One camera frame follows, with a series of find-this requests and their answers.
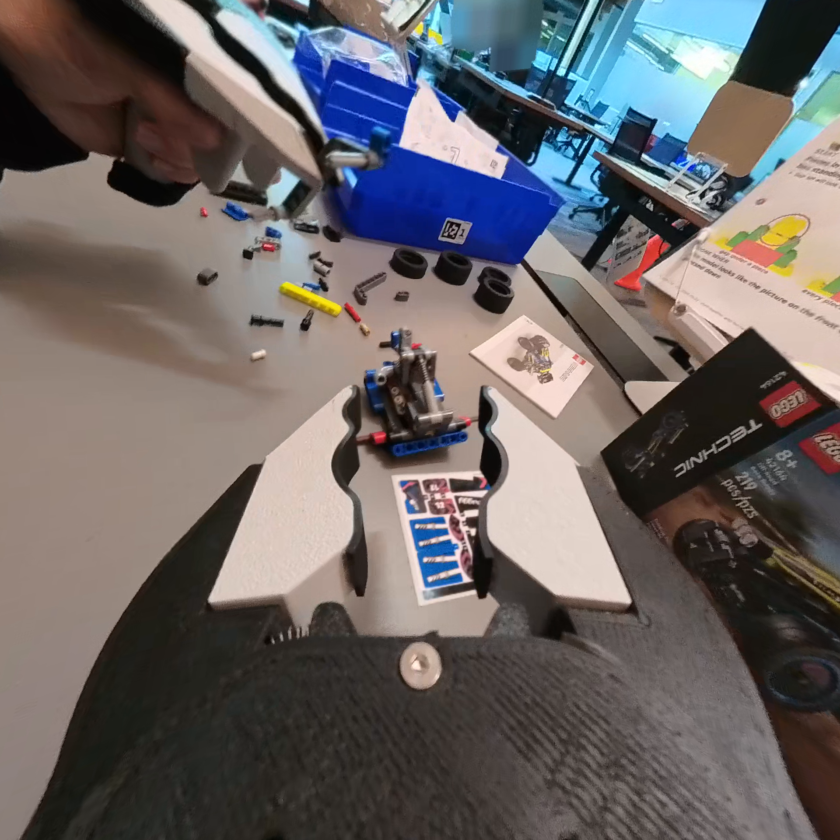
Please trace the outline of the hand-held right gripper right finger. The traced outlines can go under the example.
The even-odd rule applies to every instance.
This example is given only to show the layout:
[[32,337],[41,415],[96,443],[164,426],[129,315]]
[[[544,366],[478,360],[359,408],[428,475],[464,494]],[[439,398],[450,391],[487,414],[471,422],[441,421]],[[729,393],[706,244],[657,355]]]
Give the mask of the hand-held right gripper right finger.
[[474,583],[480,599],[625,613],[632,596],[577,461],[490,385],[479,390],[479,503]]

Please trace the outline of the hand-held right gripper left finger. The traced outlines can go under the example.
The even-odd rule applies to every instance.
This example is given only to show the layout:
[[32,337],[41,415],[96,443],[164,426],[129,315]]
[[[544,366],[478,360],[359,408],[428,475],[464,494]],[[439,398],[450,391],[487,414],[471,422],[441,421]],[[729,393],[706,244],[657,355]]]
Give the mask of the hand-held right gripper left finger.
[[361,391],[344,387],[262,462],[211,608],[315,608],[363,597],[368,549],[361,499]]

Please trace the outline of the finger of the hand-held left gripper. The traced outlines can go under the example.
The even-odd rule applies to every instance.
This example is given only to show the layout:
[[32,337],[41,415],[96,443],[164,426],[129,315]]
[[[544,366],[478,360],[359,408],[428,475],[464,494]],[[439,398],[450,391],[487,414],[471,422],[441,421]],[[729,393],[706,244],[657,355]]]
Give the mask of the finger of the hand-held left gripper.
[[309,184],[317,181],[319,153],[297,123],[230,58],[188,56],[185,89],[195,105],[224,127],[219,145],[196,157],[196,172],[211,193],[221,192],[240,165],[263,190],[281,170]]
[[320,117],[300,75],[266,23],[248,7],[216,7],[213,32],[223,52],[300,127],[312,148],[326,144]]

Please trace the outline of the toy buggy chassis assembly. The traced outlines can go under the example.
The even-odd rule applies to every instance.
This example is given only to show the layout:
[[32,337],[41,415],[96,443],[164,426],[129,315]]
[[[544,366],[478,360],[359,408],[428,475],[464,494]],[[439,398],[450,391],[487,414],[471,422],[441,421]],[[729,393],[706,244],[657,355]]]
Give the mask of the toy buggy chassis assembly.
[[393,358],[366,370],[363,378],[367,403],[381,429],[356,441],[383,448],[394,457],[465,443],[474,421],[446,407],[436,377],[437,352],[416,342],[408,328],[392,331],[389,340]]

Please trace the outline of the person's left forearm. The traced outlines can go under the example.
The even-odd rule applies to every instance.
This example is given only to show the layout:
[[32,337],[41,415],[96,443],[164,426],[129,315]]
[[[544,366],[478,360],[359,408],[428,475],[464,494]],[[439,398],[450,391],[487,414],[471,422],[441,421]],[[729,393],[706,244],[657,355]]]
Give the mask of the person's left forearm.
[[88,156],[47,120],[1,66],[1,175],[42,172]]

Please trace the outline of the black toy set box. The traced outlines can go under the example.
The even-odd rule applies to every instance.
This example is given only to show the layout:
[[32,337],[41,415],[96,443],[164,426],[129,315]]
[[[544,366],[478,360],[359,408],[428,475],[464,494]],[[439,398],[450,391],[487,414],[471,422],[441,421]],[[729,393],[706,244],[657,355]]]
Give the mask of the black toy set box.
[[602,458],[715,604],[818,837],[838,838],[838,401],[749,329]]

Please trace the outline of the person's left hand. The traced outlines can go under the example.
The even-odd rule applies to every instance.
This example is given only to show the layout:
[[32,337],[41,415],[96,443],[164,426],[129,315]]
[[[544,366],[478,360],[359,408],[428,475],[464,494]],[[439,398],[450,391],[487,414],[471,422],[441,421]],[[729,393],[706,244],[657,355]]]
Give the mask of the person's left hand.
[[2,66],[36,109],[88,153],[124,157],[127,137],[169,182],[198,182],[194,153],[220,125],[182,89],[99,33],[70,2],[1,2]]

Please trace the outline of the blue storage bin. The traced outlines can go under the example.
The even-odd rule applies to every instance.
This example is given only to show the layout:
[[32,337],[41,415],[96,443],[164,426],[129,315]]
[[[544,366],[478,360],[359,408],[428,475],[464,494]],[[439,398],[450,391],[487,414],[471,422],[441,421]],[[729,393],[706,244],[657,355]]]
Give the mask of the blue storage bin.
[[321,91],[320,120],[328,137],[343,137],[368,143],[376,130],[389,133],[394,146],[401,145],[408,110],[421,88],[405,87],[379,77],[361,79],[334,77]]
[[495,178],[395,146],[380,169],[345,170],[329,197],[357,238],[509,265],[524,259],[564,204],[518,159]]
[[[339,25],[324,25],[323,27],[325,27],[325,26],[339,26]],[[356,29],[353,29],[353,28],[349,28],[349,29],[352,29],[352,30],[354,30],[358,33],[364,34],[359,30],[356,30]],[[313,52],[313,50],[310,47],[309,42],[308,42],[308,33],[312,30],[313,29],[311,29],[309,31],[301,31],[301,33],[299,35],[299,38],[297,40],[297,45],[296,45],[295,53],[294,53],[294,56],[293,56],[293,63],[296,66],[296,68],[300,71],[302,76],[304,76],[304,77],[306,77],[310,80],[314,80],[316,82],[323,82],[327,79],[327,77],[322,77],[321,65],[320,65],[319,58],[314,54],[314,52]],[[414,87],[414,86],[415,86],[415,80],[412,76],[412,81],[409,82],[408,87],[403,87],[403,88],[411,88],[411,87]]]

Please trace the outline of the clear plastic bag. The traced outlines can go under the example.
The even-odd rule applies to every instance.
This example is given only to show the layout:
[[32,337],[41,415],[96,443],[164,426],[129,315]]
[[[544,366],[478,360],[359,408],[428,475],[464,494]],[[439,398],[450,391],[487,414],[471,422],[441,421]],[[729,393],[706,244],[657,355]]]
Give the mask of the clear plastic bag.
[[396,47],[349,28],[325,26],[308,33],[308,42],[326,77],[332,64],[344,64],[408,87],[412,81],[403,54]]

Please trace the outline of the blue and pink sticker sheet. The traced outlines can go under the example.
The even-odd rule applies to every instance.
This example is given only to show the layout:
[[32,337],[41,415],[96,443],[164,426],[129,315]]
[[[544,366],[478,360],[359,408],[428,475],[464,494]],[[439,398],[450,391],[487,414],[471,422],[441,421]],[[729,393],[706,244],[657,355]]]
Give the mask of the blue and pink sticker sheet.
[[478,516],[490,484],[478,470],[392,477],[416,601],[431,606],[476,595]]

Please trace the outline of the white buggy picture booklet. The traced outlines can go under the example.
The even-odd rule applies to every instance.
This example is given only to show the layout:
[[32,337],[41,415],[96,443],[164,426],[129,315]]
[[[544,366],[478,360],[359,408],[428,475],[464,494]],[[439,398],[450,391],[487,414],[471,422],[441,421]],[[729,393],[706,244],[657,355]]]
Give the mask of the white buggy picture booklet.
[[557,419],[594,365],[528,316],[520,316],[469,352],[514,391]]

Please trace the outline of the white paper sheets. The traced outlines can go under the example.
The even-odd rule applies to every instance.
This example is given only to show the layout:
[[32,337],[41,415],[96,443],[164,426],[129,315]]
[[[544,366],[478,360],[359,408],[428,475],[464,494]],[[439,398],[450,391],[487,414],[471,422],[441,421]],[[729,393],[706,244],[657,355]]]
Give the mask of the white paper sheets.
[[406,112],[399,142],[402,149],[437,161],[501,179],[509,158],[498,142],[463,111],[451,119],[434,88],[421,80]]

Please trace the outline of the yellow plastic beam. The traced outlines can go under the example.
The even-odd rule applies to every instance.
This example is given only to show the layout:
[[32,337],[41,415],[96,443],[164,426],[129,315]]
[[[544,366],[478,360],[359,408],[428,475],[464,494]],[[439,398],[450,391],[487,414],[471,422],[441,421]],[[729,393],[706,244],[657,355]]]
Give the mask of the yellow plastic beam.
[[291,300],[304,304],[315,311],[328,314],[333,318],[337,318],[343,310],[342,305],[322,297],[303,286],[297,286],[290,282],[283,282],[279,286],[279,292]]

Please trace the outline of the dark grey upright panel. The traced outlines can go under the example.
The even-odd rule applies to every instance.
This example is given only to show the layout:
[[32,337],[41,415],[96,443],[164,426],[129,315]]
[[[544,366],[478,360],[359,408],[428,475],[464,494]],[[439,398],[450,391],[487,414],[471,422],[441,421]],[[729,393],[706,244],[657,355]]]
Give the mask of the dark grey upright panel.
[[541,233],[521,264],[638,413],[687,378],[666,349],[550,231]]

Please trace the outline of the orange plastic object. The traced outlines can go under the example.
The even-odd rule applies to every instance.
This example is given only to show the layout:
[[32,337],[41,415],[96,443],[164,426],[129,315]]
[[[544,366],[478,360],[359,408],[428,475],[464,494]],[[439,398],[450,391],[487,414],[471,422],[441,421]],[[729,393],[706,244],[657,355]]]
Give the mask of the orange plastic object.
[[638,267],[614,280],[614,286],[620,287],[625,291],[640,292],[642,290],[643,274],[657,263],[669,248],[669,243],[664,241],[660,236],[655,235],[651,237],[647,242]]

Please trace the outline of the white printed poster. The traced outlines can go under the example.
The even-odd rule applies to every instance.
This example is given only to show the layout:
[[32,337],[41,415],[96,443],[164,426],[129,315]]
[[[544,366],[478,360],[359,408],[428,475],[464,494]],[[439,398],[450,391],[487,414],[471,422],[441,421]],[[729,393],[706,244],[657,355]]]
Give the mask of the white printed poster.
[[695,323],[839,368],[839,121],[644,275]]

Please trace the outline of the brown office desk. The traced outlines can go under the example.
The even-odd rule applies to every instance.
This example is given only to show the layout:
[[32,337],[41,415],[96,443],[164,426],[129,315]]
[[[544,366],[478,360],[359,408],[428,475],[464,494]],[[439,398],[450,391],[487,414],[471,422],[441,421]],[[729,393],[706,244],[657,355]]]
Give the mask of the brown office desk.
[[614,207],[614,212],[581,259],[587,270],[602,259],[629,218],[643,224],[672,249],[677,249],[721,215],[718,210],[691,203],[685,188],[669,186],[665,178],[639,165],[601,152],[595,152],[593,156],[605,168],[600,192]]

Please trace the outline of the black and tan card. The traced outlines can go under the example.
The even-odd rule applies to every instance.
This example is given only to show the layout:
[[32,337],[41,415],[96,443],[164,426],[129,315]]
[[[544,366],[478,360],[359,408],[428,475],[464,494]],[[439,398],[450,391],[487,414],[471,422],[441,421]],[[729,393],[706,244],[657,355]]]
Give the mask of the black and tan card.
[[838,1],[765,2],[734,71],[691,135],[688,156],[749,175],[791,120],[794,95],[838,26]]

